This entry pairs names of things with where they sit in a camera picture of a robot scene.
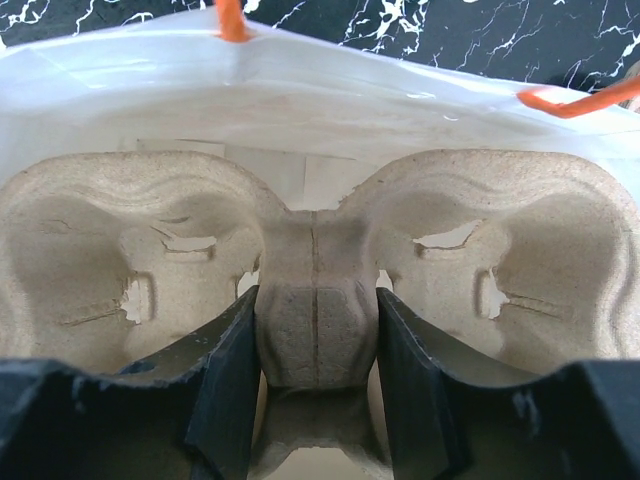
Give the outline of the pulp cup carrier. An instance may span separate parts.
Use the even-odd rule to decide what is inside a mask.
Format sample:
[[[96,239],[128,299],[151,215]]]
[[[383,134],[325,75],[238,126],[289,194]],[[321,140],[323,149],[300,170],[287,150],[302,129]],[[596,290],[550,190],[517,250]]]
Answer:
[[[75,154],[1,190],[1,364],[112,375],[251,288],[260,367],[248,475],[297,450],[392,469],[378,365],[385,288],[517,369],[639,364],[639,211],[567,154],[431,150],[330,210],[289,209],[198,152]]]

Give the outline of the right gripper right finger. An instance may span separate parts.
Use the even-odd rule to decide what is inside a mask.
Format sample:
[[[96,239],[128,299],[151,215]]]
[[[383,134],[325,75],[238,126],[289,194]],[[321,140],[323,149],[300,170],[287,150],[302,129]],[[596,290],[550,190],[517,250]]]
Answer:
[[[398,479],[635,479],[639,364],[582,360],[536,375],[377,292],[378,365]]]

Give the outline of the printed kraft paper bag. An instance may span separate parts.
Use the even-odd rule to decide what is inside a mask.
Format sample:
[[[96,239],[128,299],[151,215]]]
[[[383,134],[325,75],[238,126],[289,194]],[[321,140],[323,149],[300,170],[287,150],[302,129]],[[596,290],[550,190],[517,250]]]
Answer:
[[[369,173],[430,149],[562,152],[639,191],[639,117],[571,120],[517,100],[521,82],[422,66],[254,26],[217,37],[210,10],[6,48],[1,176],[86,152],[228,155],[290,205],[334,202]]]

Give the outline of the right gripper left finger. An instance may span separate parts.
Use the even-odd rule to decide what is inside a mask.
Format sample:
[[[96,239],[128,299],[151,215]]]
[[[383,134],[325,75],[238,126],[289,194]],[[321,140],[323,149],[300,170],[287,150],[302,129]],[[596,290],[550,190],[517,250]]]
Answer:
[[[5,479],[244,479],[260,367],[251,288],[221,315],[119,372],[1,364]]]

